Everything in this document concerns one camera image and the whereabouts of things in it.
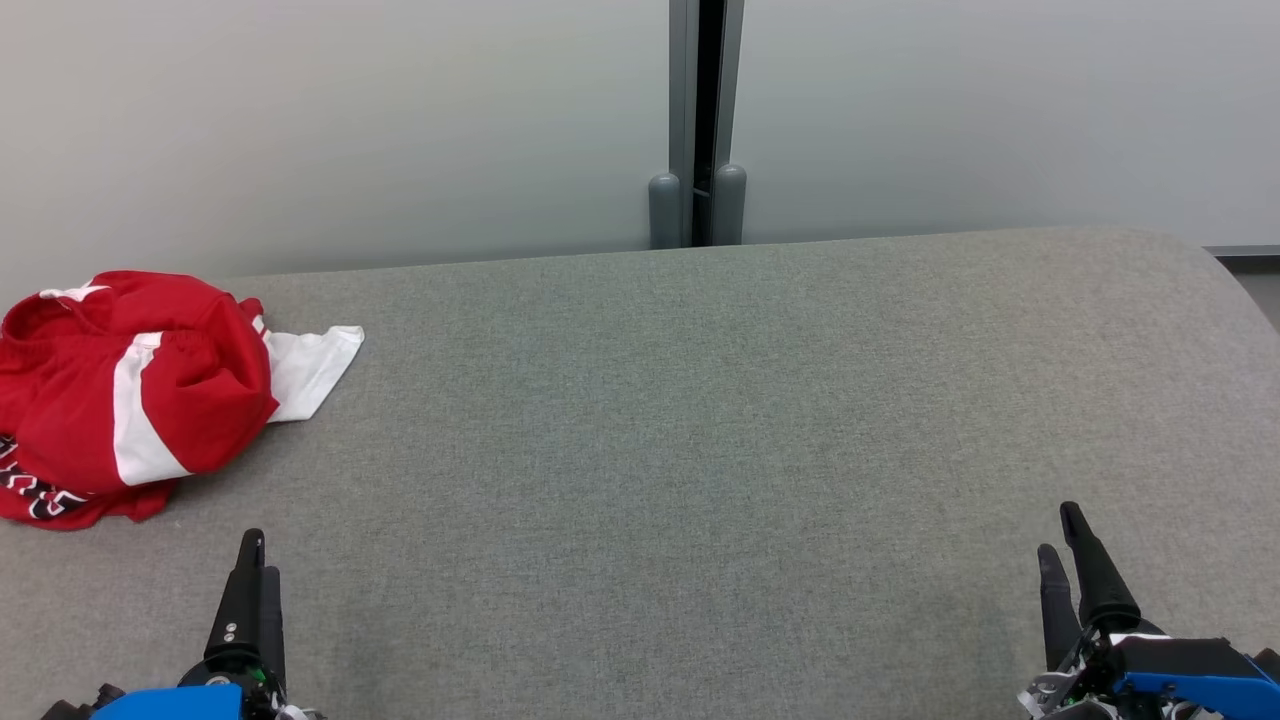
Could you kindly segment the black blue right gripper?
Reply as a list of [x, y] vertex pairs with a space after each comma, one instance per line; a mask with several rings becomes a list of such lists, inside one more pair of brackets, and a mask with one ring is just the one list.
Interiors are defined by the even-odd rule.
[[1280, 720], [1280, 653], [1224, 638], [1138, 633], [1142, 611], [1076, 502], [1059, 507], [1082, 633], [1057, 550], [1037, 548], [1044, 664], [1019, 693], [1029, 720]]

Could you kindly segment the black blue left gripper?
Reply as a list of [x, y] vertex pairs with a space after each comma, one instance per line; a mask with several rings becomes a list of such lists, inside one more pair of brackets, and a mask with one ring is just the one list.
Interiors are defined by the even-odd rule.
[[278, 568], [265, 568], [262, 530], [248, 529], [227, 577], [205, 660], [175, 687], [100, 700], [90, 720], [323, 720], [319, 710], [293, 705], [285, 692], [282, 577]]

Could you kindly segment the red shorts with white stripes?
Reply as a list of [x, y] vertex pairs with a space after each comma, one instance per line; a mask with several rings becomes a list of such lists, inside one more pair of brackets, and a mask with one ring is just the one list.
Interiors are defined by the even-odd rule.
[[215, 471], [276, 410], [265, 311], [192, 275], [105, 272], [0, 320], [0, 436], [79, 497]]

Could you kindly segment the red white lettered jersey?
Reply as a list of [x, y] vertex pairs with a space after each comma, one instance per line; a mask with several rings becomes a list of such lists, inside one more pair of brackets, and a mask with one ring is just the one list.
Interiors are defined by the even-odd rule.
[[[271, 392], [276, 401], [276, 410], [268, 419], [268, 425], [310, 419], [355, 360], [364, 342], [364, 331], [356, 325], [335, 325], [321, 334], [291, 334], [265, 328], [264, 338]], [[165, 509], [175, 483], [187, 477], [132, 487], [113, 495], [79, 497], [23, 470], [17, 461], [15, 441], [9, 436], [0, 436], [0, 520], [59, 532], [83, 530], [110, 516], [143, 521]]]

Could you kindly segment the grey cylindrical post cap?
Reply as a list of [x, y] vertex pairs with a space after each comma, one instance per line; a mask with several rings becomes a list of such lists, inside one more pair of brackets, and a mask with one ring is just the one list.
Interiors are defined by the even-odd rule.
[[740, 245], [748, 191], [748, 173], [736, 164], [724, 164], [713, 176], [710, 187], [710, 236], [713, 246]]
[[684, 196], [681, 179], [672, 173], [654, 176], [646, 187], [649, 243], [652, 250], [684, 246]]

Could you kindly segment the grey partition post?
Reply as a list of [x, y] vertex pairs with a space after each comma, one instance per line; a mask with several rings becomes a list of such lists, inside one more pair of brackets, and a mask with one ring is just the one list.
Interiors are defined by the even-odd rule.
[[684, 246], [710, 245], [710, 187], [731, 159], [745, 0], [669, 0], [668, 169], [681, 179]]

